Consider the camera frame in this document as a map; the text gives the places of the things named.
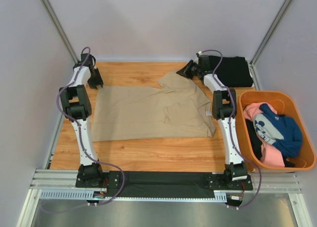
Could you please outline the beige t shirt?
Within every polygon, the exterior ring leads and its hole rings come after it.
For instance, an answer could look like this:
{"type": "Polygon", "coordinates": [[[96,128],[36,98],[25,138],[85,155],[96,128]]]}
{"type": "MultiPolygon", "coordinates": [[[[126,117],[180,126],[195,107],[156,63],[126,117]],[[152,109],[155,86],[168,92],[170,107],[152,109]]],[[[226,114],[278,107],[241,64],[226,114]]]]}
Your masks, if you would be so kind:
{"type": "Polygon", "coordinates": [[[92,140],[213,137],[211,101],[194,81],[172,71],[158,84],[100,89],[92,140]]]}

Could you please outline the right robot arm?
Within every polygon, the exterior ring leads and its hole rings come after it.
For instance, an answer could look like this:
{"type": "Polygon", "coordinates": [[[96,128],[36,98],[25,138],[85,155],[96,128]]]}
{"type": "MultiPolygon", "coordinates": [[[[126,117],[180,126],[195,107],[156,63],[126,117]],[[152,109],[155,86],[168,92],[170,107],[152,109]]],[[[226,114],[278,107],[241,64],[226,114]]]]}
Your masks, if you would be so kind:
{"type": "Polygon", "coordinates": [[[203,59],[207,58],[197,53],[195,60],[190,60],[177,74],[192,79],[198,77],[213,93],[212,116],[220,127],[225,147],[225,170],[223,183],[229,189],[240,185],[246,180],[248,171],[241,155],[236,133],[236,93],[229,89],[217,77],[215,70],[203,67],[203,59]]]}

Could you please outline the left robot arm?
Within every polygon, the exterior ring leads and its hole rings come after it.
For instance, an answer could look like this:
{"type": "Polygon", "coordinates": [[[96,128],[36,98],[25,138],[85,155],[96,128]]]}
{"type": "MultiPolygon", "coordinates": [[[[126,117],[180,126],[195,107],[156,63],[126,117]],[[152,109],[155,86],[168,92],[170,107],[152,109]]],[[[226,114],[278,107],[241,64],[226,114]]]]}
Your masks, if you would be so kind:
{"type": "Polygon", "coordinates": [[[86,85],[97,89],[103,86],[96,59],[89,52],[81,54],[81,61],[74,65],[70,82],[59,89],[57,107],[71,122],[74,128],[80,152],[76,187],[99,188],[104,183],[104,175],[94,149],[90,131],[92,106],[86,91],[86,85]]]}

